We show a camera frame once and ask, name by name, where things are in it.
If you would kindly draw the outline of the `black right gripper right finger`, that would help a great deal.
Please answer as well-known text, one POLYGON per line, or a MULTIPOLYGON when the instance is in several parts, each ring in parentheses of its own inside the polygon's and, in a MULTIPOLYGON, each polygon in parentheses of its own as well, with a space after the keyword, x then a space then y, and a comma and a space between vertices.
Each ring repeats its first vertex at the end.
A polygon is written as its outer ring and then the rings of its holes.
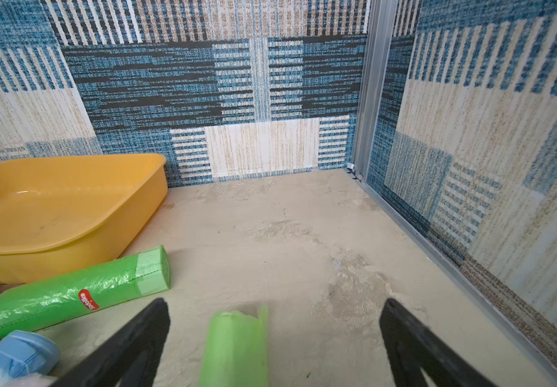
POLYGON ((379 326, 397 386, 494 385, 398 300, 386 300, 379 326))

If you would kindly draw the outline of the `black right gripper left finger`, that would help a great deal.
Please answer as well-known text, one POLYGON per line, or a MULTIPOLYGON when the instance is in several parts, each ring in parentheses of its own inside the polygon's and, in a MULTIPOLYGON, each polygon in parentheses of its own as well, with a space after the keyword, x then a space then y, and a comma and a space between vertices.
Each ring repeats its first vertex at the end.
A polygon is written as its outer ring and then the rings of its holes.
POLYGON ((170 325, 167 303, 157 298, 53 385, 153 385, 170 325))

